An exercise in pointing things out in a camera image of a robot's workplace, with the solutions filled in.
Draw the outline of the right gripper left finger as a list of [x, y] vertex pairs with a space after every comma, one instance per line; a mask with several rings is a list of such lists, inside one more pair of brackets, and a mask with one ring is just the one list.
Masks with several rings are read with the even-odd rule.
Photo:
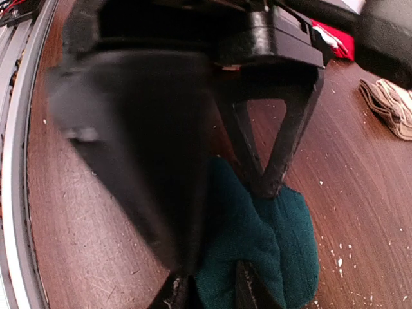
[[189, 299], [189, 278], [168, 275], [148, 309], [184, 309]]

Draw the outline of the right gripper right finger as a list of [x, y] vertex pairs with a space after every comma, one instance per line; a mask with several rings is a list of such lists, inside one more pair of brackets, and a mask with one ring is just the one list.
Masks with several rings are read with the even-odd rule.
[[281, 309], [249, 261], [237, 262], [235, 297], [237, 309]]

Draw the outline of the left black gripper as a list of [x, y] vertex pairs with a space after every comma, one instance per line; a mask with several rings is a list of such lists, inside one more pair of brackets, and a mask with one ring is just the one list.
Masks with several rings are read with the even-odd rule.
[[324, 67], [311, 21], [279, 1], [75, 1], [63, 50], [200, 50], [222, 66], [302, 62]]

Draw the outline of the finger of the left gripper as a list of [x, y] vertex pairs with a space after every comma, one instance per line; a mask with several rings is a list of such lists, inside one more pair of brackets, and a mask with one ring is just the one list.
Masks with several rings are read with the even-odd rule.
[[49, 70], [50, 113], [155, 256], [196, 271], [207, 193], [207, 56], [118, 50]]
[[[244, 66], [222, 73], [214, 82], [214, 99], [236, 158], [252, 192], [277, 196], [324, 85], [324, 69], [298, 63]], [[266, 167], [252, 132], [247, 104], [251, 100], [282, 100], [286, 113]]]

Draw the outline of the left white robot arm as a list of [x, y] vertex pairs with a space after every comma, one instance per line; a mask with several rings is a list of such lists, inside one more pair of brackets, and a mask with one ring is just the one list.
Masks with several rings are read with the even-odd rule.
[[253, 193], [277, 194], [332, 55], [313, 21], [351, 35], [360, 67], [411, 88], [410, 1], [73, 4], [50, 113], [169, 270], [196, 271], [216, 115]]

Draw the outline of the dark green christmas sock pair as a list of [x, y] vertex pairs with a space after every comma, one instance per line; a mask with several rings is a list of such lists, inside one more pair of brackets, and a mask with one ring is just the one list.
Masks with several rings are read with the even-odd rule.
[[209, 162], [205, 243], [195, 283], [204, 308], [235, 308], [238, 261], [248, 261], [281, 308], [302, 308], [316, 294], [319, 258], [301, 193], [282, 186], [254, 196], [222, 158]]

